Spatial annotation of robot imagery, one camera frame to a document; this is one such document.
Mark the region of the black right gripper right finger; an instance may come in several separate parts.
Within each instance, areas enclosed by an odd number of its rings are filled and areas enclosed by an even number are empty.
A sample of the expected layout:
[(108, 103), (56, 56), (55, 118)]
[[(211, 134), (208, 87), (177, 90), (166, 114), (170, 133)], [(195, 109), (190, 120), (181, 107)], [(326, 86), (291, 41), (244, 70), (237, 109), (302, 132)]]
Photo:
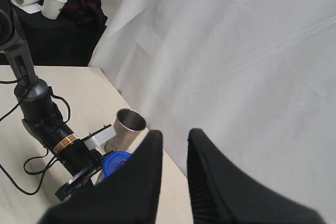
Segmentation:
[(201, 129), (188, 135), (187, 180), (194, 223), (324, 223), (245, 174)]

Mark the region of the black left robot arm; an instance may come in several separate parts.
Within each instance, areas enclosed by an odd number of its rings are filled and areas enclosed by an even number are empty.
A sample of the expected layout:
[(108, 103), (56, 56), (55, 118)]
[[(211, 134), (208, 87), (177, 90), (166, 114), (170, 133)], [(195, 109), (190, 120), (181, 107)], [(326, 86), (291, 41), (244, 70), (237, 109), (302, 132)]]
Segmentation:
[(1, 52), (4, 53), (16, 79), (14, 95), (16, 106), (23, 113), (22, 124), (26, 131), (53, 155), (46, 167), (30, 175), (44, 177), (53, 163), (59, 161), (73, 176), (70, 182), (55, 193), (63, 201), (92, 190), (92, 176), (101, 168), (102, 155), (90, 150), (63, 119), (54, 99), (51, 86), (37, 77), (28, 44), (10, 0), (1, 0)]

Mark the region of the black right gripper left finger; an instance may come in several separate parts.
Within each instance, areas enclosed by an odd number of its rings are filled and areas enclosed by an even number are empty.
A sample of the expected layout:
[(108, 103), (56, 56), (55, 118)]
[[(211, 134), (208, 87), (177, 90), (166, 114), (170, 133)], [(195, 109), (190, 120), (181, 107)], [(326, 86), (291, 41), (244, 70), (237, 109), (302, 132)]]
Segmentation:
[(49, 208), (39, 223), (155, 223), (163, 135), (150, 130), (131, 157), (90, 191)]

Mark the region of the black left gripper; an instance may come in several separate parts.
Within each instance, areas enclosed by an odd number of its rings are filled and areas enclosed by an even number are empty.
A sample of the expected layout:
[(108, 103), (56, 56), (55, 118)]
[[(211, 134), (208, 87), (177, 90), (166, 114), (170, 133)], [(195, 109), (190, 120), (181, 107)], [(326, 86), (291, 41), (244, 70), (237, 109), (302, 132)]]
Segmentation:
[(88, 150), (85, 145), (70, 145), (56, 157), (60, 158), (60, 162), (72, 175), (72, 179), (55, 192), (60, 201), (94, 188), (91, 178), (101, 169), (102, 161), (102, 154), (96, 149)]

